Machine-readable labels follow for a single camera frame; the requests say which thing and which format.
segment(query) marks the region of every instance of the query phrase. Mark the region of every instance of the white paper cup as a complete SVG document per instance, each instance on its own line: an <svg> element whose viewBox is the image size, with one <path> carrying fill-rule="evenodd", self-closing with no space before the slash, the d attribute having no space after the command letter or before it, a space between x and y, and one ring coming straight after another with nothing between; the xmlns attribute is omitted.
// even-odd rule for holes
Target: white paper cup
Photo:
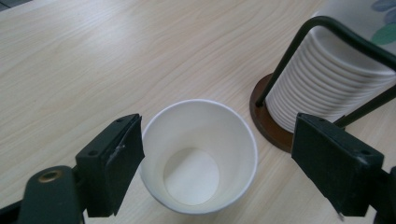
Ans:
<svg viewBox="0 0 396 224"><path fill-rule="evenodd" d="M257 167L253 134L231 108L207 100L170 105L143 133L139 173L150 194L185 214L218 211L239 199Z"/></svg>

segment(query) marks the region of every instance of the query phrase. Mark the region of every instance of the wooden base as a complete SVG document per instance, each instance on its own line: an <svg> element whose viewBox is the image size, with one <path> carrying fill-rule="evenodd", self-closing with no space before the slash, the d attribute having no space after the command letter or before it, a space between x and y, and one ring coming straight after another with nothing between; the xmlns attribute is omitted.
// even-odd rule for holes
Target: wooden base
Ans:
<svg viewBox="0 0 396 224"><path fill-rule="evenodd" d="M274 146L286 152L291 152L291 144L293 134L282 129L271 117L267 106L264 102L263 106L257 107L256 101L264 91L271 79L272 74L262 78L256 85L250 96L250 116L260 133Z"/></svg>

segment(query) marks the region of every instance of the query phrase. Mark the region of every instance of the cup bottom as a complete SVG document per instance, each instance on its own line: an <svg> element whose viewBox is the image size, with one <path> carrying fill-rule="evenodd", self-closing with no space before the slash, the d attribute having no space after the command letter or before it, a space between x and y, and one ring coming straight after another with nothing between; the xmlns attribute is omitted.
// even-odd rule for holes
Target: cup bottom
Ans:
<svg viewBox="0 0 396 224"><path fill-rule="evenodd" d="M166 163L163 182L169 195L179 203L198 205L207 202L219 186L219 167L198 148L185 148Z"/></svg>

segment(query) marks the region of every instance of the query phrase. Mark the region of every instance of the light wood grain surface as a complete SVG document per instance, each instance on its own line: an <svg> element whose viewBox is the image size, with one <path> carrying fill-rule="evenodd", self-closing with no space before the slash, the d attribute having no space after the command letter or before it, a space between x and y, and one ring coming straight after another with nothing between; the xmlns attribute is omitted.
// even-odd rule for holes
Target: light wood grain surface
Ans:
<svg viewBox="0 0 396 224"><path fill-rule="evenodd" d="M205 216L157 203L136 175L116 217L88 223L343 223L248 112L255 84L272 73L316 0L35 0L0 13L0 207L21 199L28 178L75 155L112 120L204 98L250 126L257 176L235 204ZM396 165L396 102L347 130ZM346 217L344 223L373 223Z"/></svg>

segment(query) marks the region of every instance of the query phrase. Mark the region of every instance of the black plastic part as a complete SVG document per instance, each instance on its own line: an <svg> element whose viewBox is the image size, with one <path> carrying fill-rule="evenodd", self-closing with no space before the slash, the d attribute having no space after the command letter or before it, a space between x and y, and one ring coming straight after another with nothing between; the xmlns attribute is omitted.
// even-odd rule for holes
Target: black plastic part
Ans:
<svg viewBox="0 0 396 224"><path fill-rule="evenodd" d="M21 210L21 201L10 204L7 207L0 209L0 223L2 224L17 224L18 215Z"/></svg>
<svg viewBox="0 0 396 224"><path fill-rule="evenodd" d="M70 167L51 167L29 179L18 223L83 223L74 174Z"/></svg>
<svg viewBox="0 0 396 224"><path fill-rule="evenodd" d="M383 154L325 119L299 114L291 156L338 213L365 216Z"/></svg>
<svg viewBox="0 0 396 224"><path fill-rule="evenodd" d="M144 158L138 114L115 120L76 156L79 195L89 217L109 217L120 209Z"/></svg>

